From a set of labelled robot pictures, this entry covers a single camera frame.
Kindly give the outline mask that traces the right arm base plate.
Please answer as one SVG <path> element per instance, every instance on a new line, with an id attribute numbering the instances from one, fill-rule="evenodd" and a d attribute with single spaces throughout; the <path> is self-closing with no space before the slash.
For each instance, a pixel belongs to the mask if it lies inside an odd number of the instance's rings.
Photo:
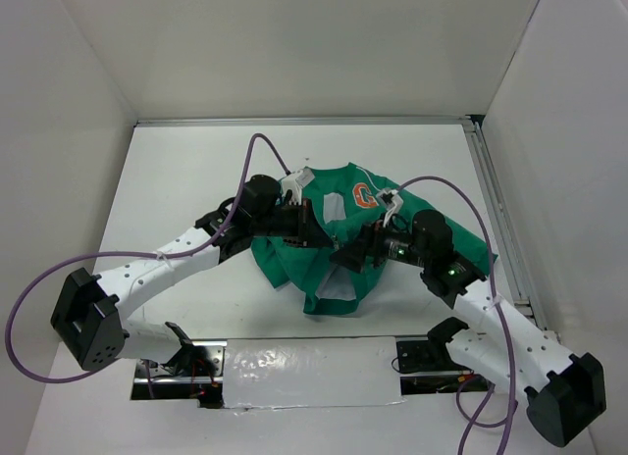
<path id="1" fill-rule="evenodd" d="M 468 391 L 485 391 L 488 383 L 482 377 L 453 363 L 447 354 L 427 338 L 403 339 L 396 343 L 392 369 L 399 374 L 404 396 L 455 393 L 468 383 Z"/>

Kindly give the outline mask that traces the green jacket with white lettering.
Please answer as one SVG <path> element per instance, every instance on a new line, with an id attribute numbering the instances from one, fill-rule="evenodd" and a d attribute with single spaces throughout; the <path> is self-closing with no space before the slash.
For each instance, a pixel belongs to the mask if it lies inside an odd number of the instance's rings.
<path id="1" fill-rule="evenodd" d="M 352 163 L 342 168 L 310 169 L 315 178 L 304 188 L 319 225 L 334 241 L 344 246 L 354 239 L 362 224 L 384 213 L 376 194 L 396 189 L 387 177 L 377 176 Z M 290 247 L 278 237 L 256 237 L 251 243 L 253 257 L 275 288 L 293 283 L 305 294 L 303 312 L 310 315 L 346 315 L 376 287 L 384 266 L 376 269 L 367 261 L 362 274 L 334 265 L 331 248 Z"/>

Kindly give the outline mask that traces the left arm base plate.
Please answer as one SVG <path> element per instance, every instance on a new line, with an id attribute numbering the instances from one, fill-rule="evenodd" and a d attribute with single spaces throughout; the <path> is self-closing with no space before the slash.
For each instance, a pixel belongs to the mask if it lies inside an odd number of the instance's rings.
<path id="1" fill-rule="evenodd" d="M 223 378 L 226 340 L 195 340 L 189 357 L 168 366 L 138 360 L 133 374 L 131 401 L 195 401 L 200 408 L 224 407 Z"/>

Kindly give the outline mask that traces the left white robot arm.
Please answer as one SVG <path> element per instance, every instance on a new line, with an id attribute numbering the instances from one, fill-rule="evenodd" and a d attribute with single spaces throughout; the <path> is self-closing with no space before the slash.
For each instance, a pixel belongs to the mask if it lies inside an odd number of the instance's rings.
<path id="1" fill-rule="evenodd" d="M 178 325 L 135 321 L 132 313 L 184 279 L 247 250 L 256 237 L 275 236 L 290 247 L 331 246 L 303 192 L 313 178 L 308 169 L 282 180 L 254 176 L 238 199 L 224 201 L 148 258 L 95 275 L 84 268 L 72 272 L 53 311 L 53 329 L 87 372 L 118 359 L 142 359 L 173 376 L 185 374 L 205 352 Z"/>

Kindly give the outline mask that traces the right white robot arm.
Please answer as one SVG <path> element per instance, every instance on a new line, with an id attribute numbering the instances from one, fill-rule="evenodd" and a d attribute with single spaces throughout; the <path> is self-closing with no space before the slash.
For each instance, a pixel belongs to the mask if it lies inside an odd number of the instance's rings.
<path id="1" fill-rule="evenodd" d="M 550 444 L 567 446 L 605 411 L 602 363 L 576 355 L 492 293 L 486 275 L 455 250 L 441 213 L 416 213 L 408 231 L 366 224 L 330 259 L 356 273 L 387 260 L 421 268 L 428 290 L 453 313 L 428 334 L 432 364 L 460 365 L 508 393 Z"/>

